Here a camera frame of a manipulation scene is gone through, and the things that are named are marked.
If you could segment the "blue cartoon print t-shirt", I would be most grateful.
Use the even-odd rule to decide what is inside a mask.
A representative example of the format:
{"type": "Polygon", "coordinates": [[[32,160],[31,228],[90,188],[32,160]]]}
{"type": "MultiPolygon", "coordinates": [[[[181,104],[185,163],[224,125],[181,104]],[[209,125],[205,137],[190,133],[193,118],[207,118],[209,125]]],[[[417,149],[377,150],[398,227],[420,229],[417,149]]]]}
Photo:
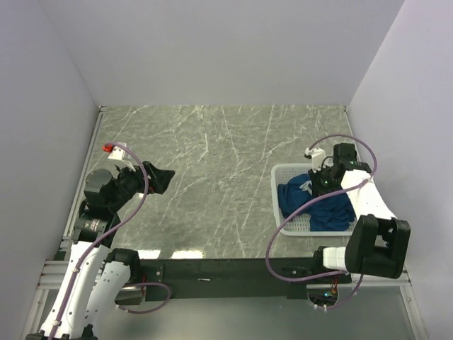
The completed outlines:
{"type": "MultiPolygon", "coordinates": [[[[285,219],[313,198],[308,174],[300,174],[277,186],[278,205],[285,219]]],[[[346,231],[355,221],[355,211],[346,193],[314,203],[302,213],[310,216],[312,232],[346,231]]]]}

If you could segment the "white plastic perforated basket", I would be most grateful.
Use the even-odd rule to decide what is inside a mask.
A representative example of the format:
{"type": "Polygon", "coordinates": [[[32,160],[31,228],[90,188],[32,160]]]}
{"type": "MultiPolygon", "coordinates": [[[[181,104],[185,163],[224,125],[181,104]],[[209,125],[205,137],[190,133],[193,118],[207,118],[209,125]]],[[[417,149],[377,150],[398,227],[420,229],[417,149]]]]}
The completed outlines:
{"type": "MultiPolygon", "coordinates": [[[[277,164],[271,170],[276,225],[313,199],[309,163],[277,164]]],[[[281,233],[291,237],[346,237],[355,226],[355,212],[346,194],[310,205],[289,221],[281,233]]]]}

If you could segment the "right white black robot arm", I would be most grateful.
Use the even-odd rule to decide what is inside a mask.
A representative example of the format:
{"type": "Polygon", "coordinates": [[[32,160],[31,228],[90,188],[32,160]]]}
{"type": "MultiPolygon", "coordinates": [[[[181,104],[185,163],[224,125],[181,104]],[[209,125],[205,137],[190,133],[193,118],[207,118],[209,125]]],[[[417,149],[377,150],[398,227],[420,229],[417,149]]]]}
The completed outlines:
{"type": "Polygon", "coordinates": [[[397,279],[403,272],[411,227],[388,209],[374,183],[374,173],[357,159],[355,146],[333,147],[333,163],[324,163],[326,153],[307,148],[311,160],[309,175],[314,197],[342,191],[355,214],[355,226],[344,247],[322,250],[323,267],[368,276],[397,279]]]}

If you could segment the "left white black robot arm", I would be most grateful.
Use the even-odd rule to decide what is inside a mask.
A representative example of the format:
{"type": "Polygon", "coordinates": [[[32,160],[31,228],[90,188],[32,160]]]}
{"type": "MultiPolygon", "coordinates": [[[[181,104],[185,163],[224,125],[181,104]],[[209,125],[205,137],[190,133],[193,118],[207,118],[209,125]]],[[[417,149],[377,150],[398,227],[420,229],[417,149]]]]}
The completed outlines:
{"type": "Polygon", "coordinates": [[[175,171],[151,162],[125,166],[113,175],[92,171],[71,235],[69,263],[56,300],[39,331],[27,339],[97,339],[97,328],[127,285],[144,285],[139,254],[114,249],[119,210],[136,194],[164,194],[175,171]]]}

